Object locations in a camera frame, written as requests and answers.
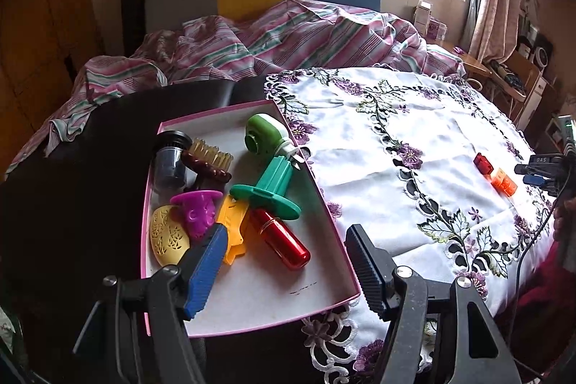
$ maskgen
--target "tray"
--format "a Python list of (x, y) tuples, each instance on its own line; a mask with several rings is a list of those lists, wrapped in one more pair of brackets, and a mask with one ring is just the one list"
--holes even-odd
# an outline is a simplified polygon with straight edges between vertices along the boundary
[[(158, 132), (183, 131), (234, 155), (227, 189), (234, 184), (255, 184), (267, 164), (266, 159), (248, 152), (244, 146), (246, 122), (256, 113), (267, 113), (286, 125), (275, 103), (264, 100), (163, 122)], [(249, 227), (244, 232), (246, 254), (237, 257), (232, 265), (223, 263), (204, 310), (185, 323), (190, 337), (235, 334), (285, 324), (329, 310), (359, 295), (358, 281), (345, 247), (307, 165), (294, 171), (286, 197), (302, 209), (300, 218), (287, 224), (309, 249), (308, 264), (298, 272), (289, 271)], [(152, 191), (150, 171), (140, 241), (142, 278), (150, 277), (160, 267), (150, 246), (149, 220), (153, 211), (166, 203)]]

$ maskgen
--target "magenta plastic object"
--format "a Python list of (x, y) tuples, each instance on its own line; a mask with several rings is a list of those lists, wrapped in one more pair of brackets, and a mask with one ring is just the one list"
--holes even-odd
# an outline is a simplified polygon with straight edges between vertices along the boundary
[(170, 203), (179, 205), (184, 215), (184, 224), (188, 236), (199, 239), (208, 228), (214, 225), (216, 207), (214, 201), (223, 194), (217, 190), (195, 190), (175, 195)]

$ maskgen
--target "yellow egg-shaped object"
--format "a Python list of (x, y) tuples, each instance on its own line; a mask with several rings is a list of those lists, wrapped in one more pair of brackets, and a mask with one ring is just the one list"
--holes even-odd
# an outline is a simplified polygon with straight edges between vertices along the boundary
[(179, 222), (176, 205), (163, 205), (154, 211), (150, 220), (150, 244), (162, 267), (177, 264), (182, 259), (190, 247), (190, 240)]

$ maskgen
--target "black table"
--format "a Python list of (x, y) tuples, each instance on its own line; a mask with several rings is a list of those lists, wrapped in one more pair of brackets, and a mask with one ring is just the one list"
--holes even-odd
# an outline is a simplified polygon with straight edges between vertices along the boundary
[[(0, 304), (22, 322), (32, 369), (52, 383), (106, 382), (71, 350), (102, 278), (139, 277), (143, 194), (160, 122), (263, 99), (263, 83), (197, 81), (113, 100), (73, 142), (48, 158), (42, 145), (0, 184)], [(322, 382), (301, 326), (207, 339), (208, 382)], [(145, 362), (149, 353), (145, 347)]]

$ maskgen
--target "red clothing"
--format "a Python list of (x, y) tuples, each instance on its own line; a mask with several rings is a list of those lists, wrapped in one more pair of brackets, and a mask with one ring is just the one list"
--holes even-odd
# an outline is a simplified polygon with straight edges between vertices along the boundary
[[(557, 265), (558, 243), (524, 285), (512, 334), (512, 354), (544, 373), (564, 351), (576, 327), (576, 275)], [(495, 317), (502, 335), (508, 335), (512, 304)], [(518, 368), (522, 381), (534, 379)]]

